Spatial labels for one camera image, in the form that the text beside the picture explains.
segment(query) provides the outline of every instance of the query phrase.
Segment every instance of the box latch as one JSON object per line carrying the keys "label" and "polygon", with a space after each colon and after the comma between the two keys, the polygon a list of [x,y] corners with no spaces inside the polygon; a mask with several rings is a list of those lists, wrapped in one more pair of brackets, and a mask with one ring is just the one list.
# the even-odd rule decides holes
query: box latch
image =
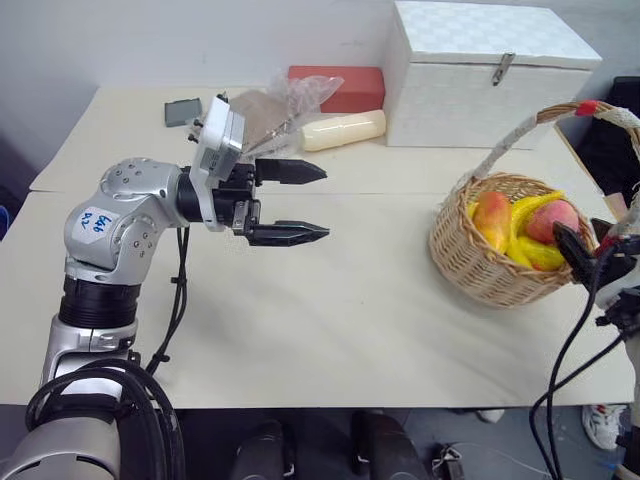
{"label": "box latch", "polygon": [[493,81],[494,87],[497,85],[500,85],[500,82],[502,81],[505,74],[507,73],[507,70],[509,70],[509,66],[511,65],[511,62],[513,62],[514,58],[516,58],[516,54],[514,52],[507,52],[504,55],[502,55],[502,60],[500,60],[500,65],[498,65],[498,68],[493,74],[492,81]]}

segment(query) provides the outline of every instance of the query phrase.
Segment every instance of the white wall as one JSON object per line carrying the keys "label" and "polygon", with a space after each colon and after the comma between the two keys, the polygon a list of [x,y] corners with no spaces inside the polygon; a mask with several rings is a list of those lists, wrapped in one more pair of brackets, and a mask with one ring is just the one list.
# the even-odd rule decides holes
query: white wall
{"label": "white wall", "polygon": [[[639,0],[474,1],[552,7],[606,59],[584,96],[640,74]],[[256,85],[292,63],[377,65],[390,13],[391,0],[0,0],[0,183],[24,190],[98,85]]]}

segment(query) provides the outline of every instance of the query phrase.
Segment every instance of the white cylinder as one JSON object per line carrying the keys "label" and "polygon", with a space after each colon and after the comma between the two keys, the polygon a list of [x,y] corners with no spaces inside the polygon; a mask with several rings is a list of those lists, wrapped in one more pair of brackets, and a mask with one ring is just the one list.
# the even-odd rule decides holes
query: white cylinder
{"label": "white cylinder", "polygon": [[302,127],[302,148],[315,152],[384,135],[387,122],[382,110],[327,118]]}

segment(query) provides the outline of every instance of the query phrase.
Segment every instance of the shoe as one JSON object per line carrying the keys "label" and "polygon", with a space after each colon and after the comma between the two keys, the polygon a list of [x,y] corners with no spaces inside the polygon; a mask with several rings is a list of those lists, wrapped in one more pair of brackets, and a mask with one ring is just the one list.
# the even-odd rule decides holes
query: shoe
{"label": "shoe", "polygon": [[504,408],[495,408],[492,410],[477,410],[478,418],[487,423],[498,423],[504,415]]}
{"label": "shoe", "polygon": [[602,450],[615,450],[620,433],[620,414],[626,405],[584,405],[582,425],[589,440]]}

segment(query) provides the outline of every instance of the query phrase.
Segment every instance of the white table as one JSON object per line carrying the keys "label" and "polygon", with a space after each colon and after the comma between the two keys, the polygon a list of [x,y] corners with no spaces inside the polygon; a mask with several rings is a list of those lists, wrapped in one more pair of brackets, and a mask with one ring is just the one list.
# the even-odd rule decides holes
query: white table
{"label": "white table", "polygon": [[[184,131],[162,127],[162,102],[207,94],[101,90],[36,179],[33,188],[61,193],[32,193],[0,244],[2,322],[11,333],[0,337],[0,402],[25,403],[37,384],[61,295],[68,212],[122,157],[188,163],[193,147],[183,141]],[[116,122],[115,111],[122,114],[125,105],[125,120]],[[134,117],[137,131],[128,132]],[[172,360],[157,374],[175,406],[532,403],[546,388],[555,355],[579,315],[583,288],[566,286],[532,305],[495,310],[453,289],[427,252],[438,203],[485,154],[389,149],[374,141],[307,156],[327,169],[327,181],[265,186],[261,198],[265,222],[294,218],[332,229],[309,245],[250,248],[230,234],[195,226],[189,306],[170,346]],[[610,217],[555,133],[535,152],[509,153],[504,165],[565,188],[589,214]],[[167,232],[140,297],[136,347],[145,358],[164,334],[173,297],[169,277],[176,268],[174,235]],[[596,328],[593,317],[565,371],[615,337],[612,328]],[[632,385],[633,371],[620,348],[563,389],[557,403],[627,402]]]}

